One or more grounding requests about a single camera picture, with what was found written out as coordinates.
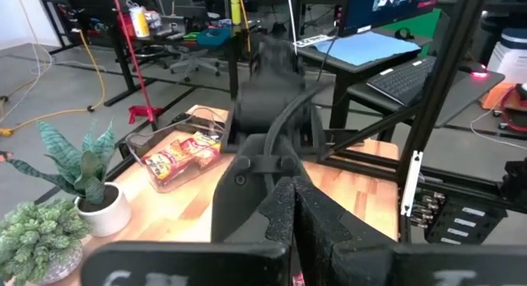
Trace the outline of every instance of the concrete floor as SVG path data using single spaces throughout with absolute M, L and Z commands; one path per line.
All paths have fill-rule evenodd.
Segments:
M 93 49 L 94 56 L 99 65 L 105 67 L 107 71 L 119 73 L 119 66 L 114 62 L 114 54 L 107 49 Z M 58 110 L 86 108 L 88 105 L 95 104 L 100 99 L 100 86 L 96 73 L 79 68 L 71 68 L 61 64 L 61 62 L 78 61 L 89 63 L 84 49 L 70 49 L 56 55 L 54 65 L 36 85 L 35 89 L 13 111 L 1 124 L 2 128 L 12 128 L 21 122 L 35 118 L 39 115 L 48 114 Z M 67 63 L 73 66 L 78 63 Z M 22 45 L 13 49 L 0 51 L 0 95 L 6 95 L 24 82 L 31 80 L 34 76 L 29 73 L 30 68 L 36 65 L 32 48 L 29 45 Z M 247 69 L 240 67 L 240 80 L 244 81 L 248 77 Z M 148 67 L 143 69 L 143 74 L 148 77 L 158 77 L 161 79 L 180 80 L 179 75 L 172 75 L 168 71 L 158 67 Z M 313 79 L 315 75 L 309 73 L 307 76 Z M 331 75 L 326 75 L 326 79 L 331 79 Z M 124 80 L 119 75 L 103 73 L 106 85 L 106 98 L 112 97 L 124 90 Z M 217 87 L 225 91 L 214 91 L 204 88 L 191 93 L 180 103 L 175 105 L 162 118 L 162 123 L 168 123 L 171 118 L 178 113 L 186 111 L 194 104 L 209 105 L 217 108 L 228 109 L 231 101 L 227 93 L 228 75 L 224 72 L 220 77 L 214 77 L 207 71 L 197 72 L 192 83 Z M 187 91 L 189 87 L 182 85 L 166 84 L 156 82 L 148 87 L 148 93 L 153 106 L 163 107 Z M 10 104 L 16 103 L 22 95 L 19 91 L 11 97 Z M 315 98 L 319 104 L 330 104 L 332 91 L 324 91 Z M 135 93 L 127 99 L 117 103 L 112 107 L 101 106 L 92 113 L 75 113 L 60 115 L 49 119 L 67 138 L 81 141 L 82 137 L 90 128 L 90 124 L 96 121 L 96 132 L 101 133 L 107 124 L 113 120 L 114 130 L 117 138 L 122 138 L 134 129 L 142 119 L 136 124 L 128 124 L 128 108 L 131 105 L 143 105 L 144 99 L 141 93 Z M 351 109 L 371 112 L 369 109 L 352 103 Z M 452 121 L 456 126 L 468 128 L 470 121 L 481 115 L 483 111 L 477 104 L 473 104 L 464 113 Z M 324 126 L 329 123 L 330 110 L 321 109 Z M 347 127 L 361 129 L 377 121 L 379 117 L 351 113 L 348 115 Z M 481 120 L 476 128 L 497 131 L 499 120 L 487 116 Z M 399 145 L 399 149 L 405 142 L 409 127 L 398 125 L 394 135 L 394 143 Z M 509 143 L 516 143 L 527 147 L 526 141 L 516 139 L 503 139 Z M 15 132 L 10 138 L 0 137 L 0 150 L 15 153 L 16 158 L 31 162 L 41 171 L 53 172 L 54 167 L 49 163 L 49 159 L 42 154 L 45 153 L 44 146 L 40 141 L 37 128 L 30 124 Z M 470 132 L 437 129 L 433 132 L 424 156 L 424 164 L 427 166 L 438 167 L 448 171 L 457 171 L 472 176 L 479 176 L 488 179 L 500 180 L 504 174 L 503 167 L 506 161 L 522 160 L 525 157 L 523 150 L 518 150 L 506 145 L 494 143 L 484 138 L 480 138 Z M 0 165 L 0 215 L 4 215 L 15 208 L 17 203 L 26 200 L 35 200 L 44 192 L 49 190 L 52 185 L 44 181 L 39 181 L 29 176 L 24 176 L 14 171 L 6 164 Z M 509 213 L 509 217 L 503 220 L 492 235 L 486 240 L 486 244 L 527 244 L 527 217 L 518 213 Z M 422 231 L 413 228 L 413 240 L 423 242 Z

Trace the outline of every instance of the butcher block tabletop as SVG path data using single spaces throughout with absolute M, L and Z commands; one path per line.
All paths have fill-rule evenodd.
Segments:
M 189 110 L 194 112 L 195 105 Z M 212 111 L 226 120 L 228 112 L 208 108 L 197 110 L 204 119 L 212 118 Z M 174 132 L 158 143 L 148 154 L 158 152 L 187 133 Z M 366 140 L 354 150 L 398 159 L 399 150 L 392 143 Z M 150 184 L 150 177 L 135 163 L 116 180 L 132 205 L 133 215 L 129 224 L 109 237 L 87 237 L 84 256 L 112 241 L 210 241 L 212 196 L 216 184 L 231 162 L 233 155 L 224 154 L 215 167 L 187 181 L 168 193 L 157 193 Z M 368 176 L 342 171 L 329 166 L 304 162 L 313 184 L 345 209 L 394 240 L 398 238 L 397 185 Z M 55 285 L 80 285 L 80 266 L 67 278 Z

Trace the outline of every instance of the red clamp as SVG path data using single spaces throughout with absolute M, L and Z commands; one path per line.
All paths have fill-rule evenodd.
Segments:
M 162 108 L 152 108 L 152 113 L 157 115 L 161 113 L 162 110 Z M 130 114 L 128 124 L 134 124 L 136 116 L 148 117 L 148 108 L 145 105 L 132 105 L 128 108 L 128 112 Z

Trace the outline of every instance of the black keyboard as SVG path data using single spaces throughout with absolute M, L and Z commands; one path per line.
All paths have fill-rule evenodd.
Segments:
M 408 105 L 421 92 L 435 62 L 432 56 L 415 59 L 379 73 L 366 84 L 401 105 Z

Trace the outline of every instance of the succulent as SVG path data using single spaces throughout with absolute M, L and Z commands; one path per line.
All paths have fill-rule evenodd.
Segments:
M 82 246 L 90 231 L 71 200 L 20 204 L 0 222 L 0 284 L 37 284 L 52 262 L 61 262 Z
M 105 197 L 105 178 L 110 159 L 114 154 L 115 136 L 112 124 L 97 139 L 90 133 L 82 141 L 82 149 L 75 148 L 51 124 L 38 122 L 40 137 L 58 169 L 58 174 L 50 175 L 37 171 L 27 162 L 7 159 L 19 172 L 51 182 L 60 189 L 98 205 Z

